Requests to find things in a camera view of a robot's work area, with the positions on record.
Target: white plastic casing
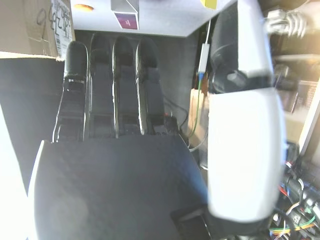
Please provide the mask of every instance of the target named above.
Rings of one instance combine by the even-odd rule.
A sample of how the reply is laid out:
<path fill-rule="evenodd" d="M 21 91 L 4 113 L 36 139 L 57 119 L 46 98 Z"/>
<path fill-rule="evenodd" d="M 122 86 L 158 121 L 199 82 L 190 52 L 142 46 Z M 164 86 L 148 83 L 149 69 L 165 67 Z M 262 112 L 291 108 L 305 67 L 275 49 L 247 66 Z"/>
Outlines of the white plastic casing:
<path fill-rule="evenodd" d="M 209 97 L 208 208 L 239 223 L 272 213 L 285 163 L 285 123 L 276 90 Z"/>

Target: cardboard box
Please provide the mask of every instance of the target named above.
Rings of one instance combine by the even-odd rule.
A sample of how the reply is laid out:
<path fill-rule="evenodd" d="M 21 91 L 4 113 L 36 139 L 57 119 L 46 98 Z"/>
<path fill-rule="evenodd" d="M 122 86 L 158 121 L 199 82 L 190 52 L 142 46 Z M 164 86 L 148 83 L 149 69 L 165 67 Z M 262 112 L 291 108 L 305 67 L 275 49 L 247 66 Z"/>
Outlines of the cardboard box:
<path fill-rule="evenodd" d="M 70 0 L 1 0 L 0 33 L 0 52 L 64 58 L 75 40 Z"/>

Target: green wire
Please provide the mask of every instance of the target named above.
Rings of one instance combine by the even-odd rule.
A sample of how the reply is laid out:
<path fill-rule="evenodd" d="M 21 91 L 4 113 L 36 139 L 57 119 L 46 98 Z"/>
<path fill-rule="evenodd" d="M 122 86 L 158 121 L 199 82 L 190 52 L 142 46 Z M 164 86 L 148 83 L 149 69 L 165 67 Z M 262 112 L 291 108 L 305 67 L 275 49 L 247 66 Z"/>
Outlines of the green wire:
<path fill-rule="evenodd" d="M 314 220 L 316 219 L 316 216 L 313 216 L 313 218 L 311 218 L 308 222 L 304 223 L 304 224 L 301 224 L 301 225 L 298 225 L 298 227 L 303 227 L 303 226 L 306 226 L 306 225 L 309 225 L 311 224 Z M 270 228 L 269 230 L 270 231 L 278 231 L 278 230 L 283 230 L 284 228 Z"/>
<path fill-rule="evenodd" d="M 198 123 L 201 81 L 202 81 L 202 78 L 199 79 L 199 84 L 198 84 L 198 103 L 196 104 L 196 116 L 195 116 L 194 128 L 193 128 L 192 132 L 189 134 L 188 138 L 192 137 L 195 134 L 197 123 Z"/>

